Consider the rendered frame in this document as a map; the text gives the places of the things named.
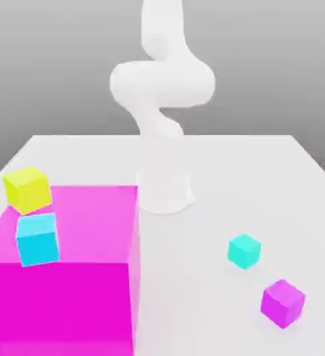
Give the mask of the small turquoise cube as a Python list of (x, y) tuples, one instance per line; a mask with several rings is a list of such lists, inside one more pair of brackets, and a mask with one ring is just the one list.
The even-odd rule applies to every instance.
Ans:
[(228, 243), (228, 260), (243, 270), (255, 265), (260, 259), (262, 243), (248, 234), (241, 234)]

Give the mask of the small yellow cube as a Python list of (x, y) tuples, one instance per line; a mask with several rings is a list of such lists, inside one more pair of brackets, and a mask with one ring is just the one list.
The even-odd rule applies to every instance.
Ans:
[(3, 176), (8, 204), (19, 214), (47, 207), (52, 203), (49, 179), (37, 168), (27, 167)]

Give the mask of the small blue cube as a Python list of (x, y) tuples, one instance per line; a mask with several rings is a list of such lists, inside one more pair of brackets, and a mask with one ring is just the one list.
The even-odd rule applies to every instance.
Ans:
[(57, 262), (60, 259), (55, 213), (20, 217), (15, 238), (23, 267)]

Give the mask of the small purple cube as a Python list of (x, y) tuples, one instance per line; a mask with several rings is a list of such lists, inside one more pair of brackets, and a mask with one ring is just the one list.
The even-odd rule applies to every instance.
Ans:
[(300, 317), (305, 294), (286, 280), (279, 280), (263, 291), (260, 311), (281, 329)]

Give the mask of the large magenta box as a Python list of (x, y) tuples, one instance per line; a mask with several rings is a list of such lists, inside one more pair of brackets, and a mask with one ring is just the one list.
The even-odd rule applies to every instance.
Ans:
[(0, 356), (134, 356), (140, 296), (136, 186), (53, 186), (60, 259), (23, 267), (19, 214), (0, 215)]

